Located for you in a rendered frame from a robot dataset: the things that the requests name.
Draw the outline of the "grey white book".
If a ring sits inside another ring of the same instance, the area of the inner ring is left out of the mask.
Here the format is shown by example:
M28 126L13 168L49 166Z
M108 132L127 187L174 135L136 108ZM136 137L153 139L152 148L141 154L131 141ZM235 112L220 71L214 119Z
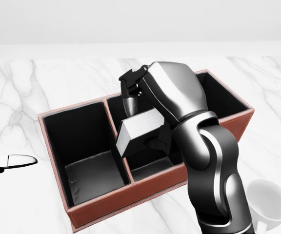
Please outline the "grey white book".
M144 142L155 136L163 124L164 117L155 108L123 120L116 142L120 156L127 157L145 149Z

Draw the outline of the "white mug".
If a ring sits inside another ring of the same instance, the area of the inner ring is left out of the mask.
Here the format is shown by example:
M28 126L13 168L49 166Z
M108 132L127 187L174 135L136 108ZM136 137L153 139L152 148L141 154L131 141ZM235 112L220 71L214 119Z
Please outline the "white mug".
M281 187L258 178L245 187L252 223L256 234L265 234L281 224Z

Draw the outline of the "red-brown desk caddy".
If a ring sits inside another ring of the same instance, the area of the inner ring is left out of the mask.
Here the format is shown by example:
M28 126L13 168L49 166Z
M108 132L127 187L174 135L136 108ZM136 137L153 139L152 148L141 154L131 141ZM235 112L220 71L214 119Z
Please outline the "red-brown desk caddy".
M208 111L238 140L254 109L209 71L195 73ZM144 95L140 113L153 109ZM187 167L170 124L145 149L121 157L120 124L129 118L121 94L39 115L55 178L73 230L89 226L187 184Z

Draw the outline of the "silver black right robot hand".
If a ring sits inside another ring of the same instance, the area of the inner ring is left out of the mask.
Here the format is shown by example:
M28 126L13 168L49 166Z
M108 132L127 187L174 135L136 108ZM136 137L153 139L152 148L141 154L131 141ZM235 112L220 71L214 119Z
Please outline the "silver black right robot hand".
M198 131L208 112L205 93L195 73L183 63L153 62L129 70L120 78L123 105L128 117L140 113L141 95L148 98L170 124L182 154L209 156Z

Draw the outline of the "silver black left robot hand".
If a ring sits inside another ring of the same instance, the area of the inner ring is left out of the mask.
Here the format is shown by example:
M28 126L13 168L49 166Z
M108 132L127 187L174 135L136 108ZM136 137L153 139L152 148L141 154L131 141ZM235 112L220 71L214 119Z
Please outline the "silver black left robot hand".
M0 174L5 169L14 169L36 164L38 160L28 155L1 155L0 156Z

